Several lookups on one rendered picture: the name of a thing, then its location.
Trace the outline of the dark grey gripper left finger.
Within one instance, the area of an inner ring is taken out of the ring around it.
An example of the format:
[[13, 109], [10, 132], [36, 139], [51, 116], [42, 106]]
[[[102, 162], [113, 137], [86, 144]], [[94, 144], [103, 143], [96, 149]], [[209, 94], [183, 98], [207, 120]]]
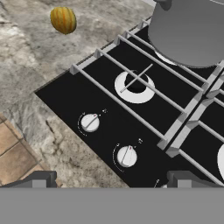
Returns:
[[34, 171], [22, 180], [3, 185], [4, 188], [56, 188], [56, 171]]

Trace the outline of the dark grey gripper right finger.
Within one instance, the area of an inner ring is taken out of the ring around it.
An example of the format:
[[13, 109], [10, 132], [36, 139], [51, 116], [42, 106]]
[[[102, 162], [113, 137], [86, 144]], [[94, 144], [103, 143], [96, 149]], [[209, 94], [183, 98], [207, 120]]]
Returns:
[[170, 188], [217, 188], [219, 185], [200, 179], [190, 171], [168, 171], [167, 187]]

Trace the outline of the grey metal pot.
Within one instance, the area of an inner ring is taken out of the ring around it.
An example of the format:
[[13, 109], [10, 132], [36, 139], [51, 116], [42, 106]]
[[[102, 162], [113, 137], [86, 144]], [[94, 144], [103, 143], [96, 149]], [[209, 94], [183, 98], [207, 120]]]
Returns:
[[224, 0], [154, 0], [148, 35], [155, 50], [187, 67], [224, 60]]

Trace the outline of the yellow striped squash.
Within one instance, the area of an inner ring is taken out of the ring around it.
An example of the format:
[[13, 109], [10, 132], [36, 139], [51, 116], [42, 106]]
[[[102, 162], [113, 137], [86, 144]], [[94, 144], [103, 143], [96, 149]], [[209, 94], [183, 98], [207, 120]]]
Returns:
[[52, 26], [65, 35], [74, 32], [77, 26], [74, 11], [67, 7], [55, 7], [51, 10], [50, 19]]

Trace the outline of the grey hob grate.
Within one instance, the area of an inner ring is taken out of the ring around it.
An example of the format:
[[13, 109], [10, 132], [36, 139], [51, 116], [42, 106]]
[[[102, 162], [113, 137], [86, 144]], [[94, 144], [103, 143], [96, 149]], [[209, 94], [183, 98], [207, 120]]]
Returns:
[[224, 70], [166, 153], [224, 186]]
[[[83, 74], [86, 78], [92, 81], [99, 89], [103, 90], [105, 94], [132, 114], [140, 123], [155, 133], [160, 138], [158, 146], [161, 149], [164, 149], [173, 139], [184, 121], [186, 121], [187, 117], [196, 108], [197, 103], [206, 94], [206, 91], [208, 91], [214, 84], [214, 79], [221, 74], [222, 70], [224, 70], [224, 60], [212, 65], [213, 71], [207, 79], [204, 79], [196, 72], [194, 67], [183, 66], [177, 62], [172, 62], [163, 58], [149, 40], [144, 40], [137, 35], [142, 30], [148, 29], [150, 24], [150, 18], [142, 20], [136, 27], [117, 36], [112, 43], [105, 45], [101, 49], [95, 50], [90, 57], [77, 64], [71, 65], [70, 73]], [[122, 43], [129, 46], [130, 49], [139, 52], [150, 61], [150, 64], [141, 73], [136, 73], [134, 70], [128, 69], [123, 63], [115, 59], [115, 57], [109, 55], [111, 50], [120, 46]], [[111, 91], [107, 90], [99, 81], [95, 80], [89, 73], [84, 71], [85, 67], [93, 64], [100, 58], [105, 58], [122, 69], [122, 72], [115, 79], [114, 93], [111, 93]], [[196, 89], [197, 94], [186, 106], [182, 107], [172, 100], [171, 97], [165, 95], [156, 88], [155, 81], [151, 78], [152, 74], [161, 74], [163, 76], [171, 74]], [[126, 102], [135, 104], [146, 103], [151, 100], [154, 95], [158, 95], [161, 99], [168, 102], [180, 112], [180, 115], [174, 124], [165, 133], [161, 133], [161, 131], [157, 130], [152, 124], [147, 122], [144, 117], [125, 104]]]

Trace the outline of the white hob knob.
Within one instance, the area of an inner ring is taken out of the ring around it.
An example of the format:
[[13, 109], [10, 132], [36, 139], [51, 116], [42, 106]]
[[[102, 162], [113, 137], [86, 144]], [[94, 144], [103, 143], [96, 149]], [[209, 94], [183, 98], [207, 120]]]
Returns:
[[117, 153], [117, 161], [122, 167], [130, 168], [137, 161], [137, 153], [131, 145], [124, 146]]
[[87, 114], [82, 117], [80, 124], [86, 132], [94, 132], [100, 126], [100, 119], [97, 114]]

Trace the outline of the black gas hob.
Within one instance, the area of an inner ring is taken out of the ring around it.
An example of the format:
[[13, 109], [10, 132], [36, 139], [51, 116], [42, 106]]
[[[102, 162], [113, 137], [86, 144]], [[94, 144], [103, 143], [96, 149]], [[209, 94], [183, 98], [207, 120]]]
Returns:
[[[137, 35], [144, 40], [149, 40], [148, 29], [140, 31]], [[145, 56], [130, 49], [124, 43], [108, 54], [137, 74], [140, 74], [150, 64]], [[195, 69], [204, 79], [207, 79], [213, 71], [211, 66]], [[84, 71], [114, 93], [116, 77], [123, 70], [108, 59], [100, 58], [85, 67]], [[150, 77], [155, 81], [158, 90], [182, 107], [186, 106], [197, 94], [196, 89], [171, 74], [163, 76], [154, 73]], [[199, 100], [196, 108], [164, 149], [158, 146], [160, 138], [155, 133], [81, 73], [71, 74], [69, 69], [45, 84], [36, 94], [128, 186], [161, 186], [168, 181], [167, 172], [169, 171], [189, 171], [200, 179], [214, 183], [185, 160], [170, 157], [166, 153], [206, 94]], [[180, 115], [177, 109], [158, 95], [154, 95], [146, 103], [126, 102], [125, 104], [161, 133], [165, 133]], [[97, 114], [100, 119], [100, 126], [94, 132], [86, 132], [81, 127], [81, 119], [87, 114]], [[125, 168], [118, 163], [117, 153], [122, 147], [129, 145], [136, 151], [137, 161], [130, 168]]]

